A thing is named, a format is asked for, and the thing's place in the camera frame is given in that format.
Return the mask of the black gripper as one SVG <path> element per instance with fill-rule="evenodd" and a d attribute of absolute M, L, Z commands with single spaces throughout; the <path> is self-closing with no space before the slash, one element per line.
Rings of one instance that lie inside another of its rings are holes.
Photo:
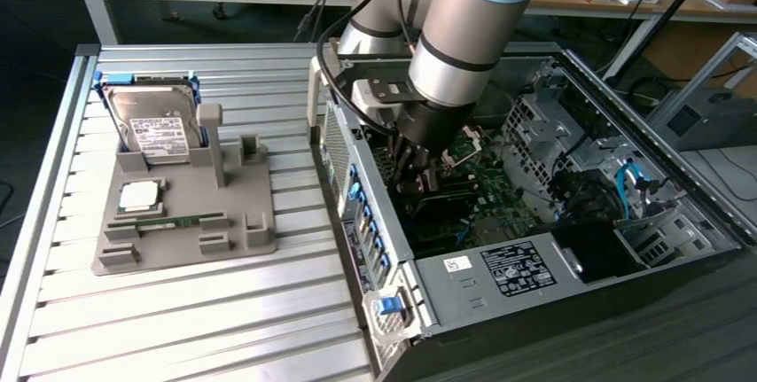
<path fill-rule="evenodd" d="M 474 104 L 461 107 L 413 102 L 402 107 L 393 137 L 393 189 L 405 195 L 440 189 L 444 151 L 472 116 Z"/>

